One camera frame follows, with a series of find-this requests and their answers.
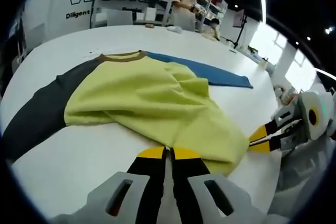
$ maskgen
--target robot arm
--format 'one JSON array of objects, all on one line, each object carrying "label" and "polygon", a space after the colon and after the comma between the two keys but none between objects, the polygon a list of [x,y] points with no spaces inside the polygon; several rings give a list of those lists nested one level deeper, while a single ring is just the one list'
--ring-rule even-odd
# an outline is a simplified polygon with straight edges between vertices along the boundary
[{"label": "robot arm", "polygon": [[[171,169],[165,169],[171,162]],[[173,194],[176,204],[163,197]],[[165,206],[159,218],[160,206]],[[176,205],[177,219],[170,219]],[[156,147],[140,153],[127,173],[118,172],[89,193],[87,204],[52,224],[284,224],[288,219],[266,215],[249,194],[221,174],[210,174],[201,157],[189,149]]]},{"label": "robot arm", "polygon": [[[264,139],[288,125],[284,133]],[[250,137],[250,149],[259,152],[291,150],[323,135],[336,140],[336,93],[332,95],[318,84],[299,94],[277,111],[272,121],[262,125]]]}]

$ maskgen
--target person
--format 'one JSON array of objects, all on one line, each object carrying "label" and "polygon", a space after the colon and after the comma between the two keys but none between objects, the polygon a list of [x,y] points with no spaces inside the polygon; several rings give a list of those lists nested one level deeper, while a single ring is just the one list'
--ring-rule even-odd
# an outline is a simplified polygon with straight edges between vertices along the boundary
[{"label": "person", "polygon": [[203,37],[208,38],[210,40],[218,40],[221,33],[218,30],[219,20],[217,18],[213,18],[207,28],[202,32]]},{"label": "person", "polygon": [[195,7],[197,0],[173,0],[172,4],[172,24],[178,24],[179,21],[177,19],[181,16],[195,20],[195,14],[198,13],[198,9]]}]

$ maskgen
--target ceiling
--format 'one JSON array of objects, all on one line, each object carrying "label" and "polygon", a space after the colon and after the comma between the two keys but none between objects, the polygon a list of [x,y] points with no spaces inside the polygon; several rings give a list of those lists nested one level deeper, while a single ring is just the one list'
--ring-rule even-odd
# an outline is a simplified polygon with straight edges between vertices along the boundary
[{"label": "ceiling", "polygon": [[[230,9],[244,8],[248,16],[261,20],[260,0],[225,0]],[[285,35],[315,65],[336,74],[336,0],[266,0],[267,24]]]}]

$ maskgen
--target brown collar trim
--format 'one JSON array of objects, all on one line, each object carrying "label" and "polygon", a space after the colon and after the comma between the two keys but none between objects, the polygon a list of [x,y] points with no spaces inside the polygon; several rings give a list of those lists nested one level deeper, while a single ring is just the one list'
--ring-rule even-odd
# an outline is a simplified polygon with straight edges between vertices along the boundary
[{"label": "brown collar trim", "polygon": [[[123,58],[122,57],[122,56],[133,55],[133,54],[136,54],[137,52],[139,52],[139,54],[137,56],[132,57],[132,58]],[[117,58],[109,58],[109,57],[101,54],[100,56],[98,56],[98,59],[101,60],[101,61],[130,62],[130,61],[140,60],[140,59],[142,59],[146,56],[145,51],[137,51],[137,52],[129,52],[127,54],[113,55],[113,56],[120,56],[120,58],[118,58],[118,59]]]}]

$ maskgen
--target white table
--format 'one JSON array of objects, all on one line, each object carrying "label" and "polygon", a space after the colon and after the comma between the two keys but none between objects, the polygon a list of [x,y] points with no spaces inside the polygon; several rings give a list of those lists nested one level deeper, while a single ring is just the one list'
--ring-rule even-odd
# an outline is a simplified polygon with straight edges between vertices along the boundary
[{"label": "white table", "polygon": [[[100,53],[148,50],[216,66],[249,78],[254,89],[211,86],[211,98],[246,135],[268,122],[277,108],[270,78],[240,53],[200,34],[142,26],[102,27],[66,35],[34,49],[15,72],[1,103],[2,132],[17,111],[56,75]],[[157,146],[118,124],[71,126],[36,146],[13,165],[28,197],[46,216],[70,214],[87,194],[117,171],[126,171],[142,150]],[[266,212],[275,192],[280,153],[248,152],[229,179]]]}]

